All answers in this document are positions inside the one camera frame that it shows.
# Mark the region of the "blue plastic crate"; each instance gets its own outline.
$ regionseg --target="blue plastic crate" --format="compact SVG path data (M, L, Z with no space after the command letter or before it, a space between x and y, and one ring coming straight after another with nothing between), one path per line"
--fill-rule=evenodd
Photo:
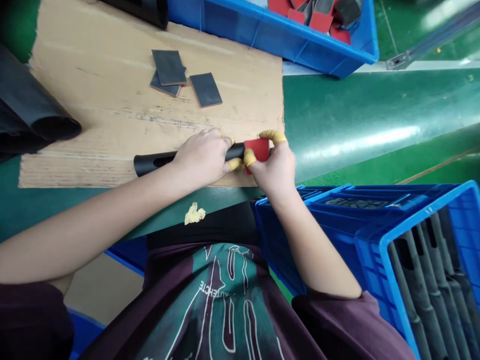
M174 23L227 38L251 48L345 78L379 59L373 0L350 29L351 45L246 0L168 0Z
M361 287L377 300L380 314L419 358L415 338L387 247L441 208L448 206L460 262L480 308L480 195L477 183L351 186L304 200ZM262 250L270 267L293 295L304 294L290 248L268 199L255 206Z
M303 201L309 203L311 199L316 199L319 195L326 195L334 189L342 189L347 186L350 185L308 187L300 185L297 186L297 190ZM252 208L257 228L262 237L261 251L263 257L268 261L268 266L293 296L305 294L305 284L295 266L282 225L276 216L271 215L273 209L270 207L268 198L257 200Z
M68 309L68 314L73 323L73 346L69 360L76 360L102 333L106 326L94 318L71 308Z

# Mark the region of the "sanding sponge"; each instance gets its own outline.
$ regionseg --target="sanding sponge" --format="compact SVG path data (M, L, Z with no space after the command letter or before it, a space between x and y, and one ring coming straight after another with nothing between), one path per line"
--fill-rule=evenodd
M252 149L256 159L261 162L267 161L270 157L270 141L267 138L246 140L245 149ZM248 167L246 173L248 175L252 174Z

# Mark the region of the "cardboard work surface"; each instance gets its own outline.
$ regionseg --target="cardboard work surface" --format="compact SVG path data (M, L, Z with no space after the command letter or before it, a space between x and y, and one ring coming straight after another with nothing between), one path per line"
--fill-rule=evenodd
M152 49L178 50L187 76L211 72L223 104L200 108L190 81L178 98L151 88ZM115 187L136 178L134 155L177 150L203 129L237 142L284 129L281 58L101 2L43 0L30 66L83 131L23 155L20 188ZM241 169L213 186L256 185Z

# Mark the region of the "green floor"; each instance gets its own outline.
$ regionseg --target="green floor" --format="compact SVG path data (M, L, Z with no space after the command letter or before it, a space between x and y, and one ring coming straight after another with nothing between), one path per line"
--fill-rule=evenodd
M0 40L22 62L28 61L35 41L39 3L18 0L0 16ZM380 59L387 60L470 2L374 0L374 4ZM477 60L478 40L480 26L424 60ZM321 75L290 76L284 77L283 91L286 134L297 157L298 182L318 186L480 181L480 69L352 74L341 81ZM387 138L395 129L405 136ZM14 208L0 211L0 241L103 191L18 189L18 171L18 158L0 165L0 201ZM194 200L208 202L208 212L257 194L253 189L204 189ZM174 204L131 236L177 223L184 208L183 202Z

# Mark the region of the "maroon t-shirt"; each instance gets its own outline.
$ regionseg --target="maroon t-shirt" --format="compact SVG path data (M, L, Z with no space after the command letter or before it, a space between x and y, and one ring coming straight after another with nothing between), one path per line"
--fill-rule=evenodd
M0 359L68 359L73 328L47 283L0 285ZM83 359L415 359L364 292L286 301L260 249L232 243L149 254L142 293Z

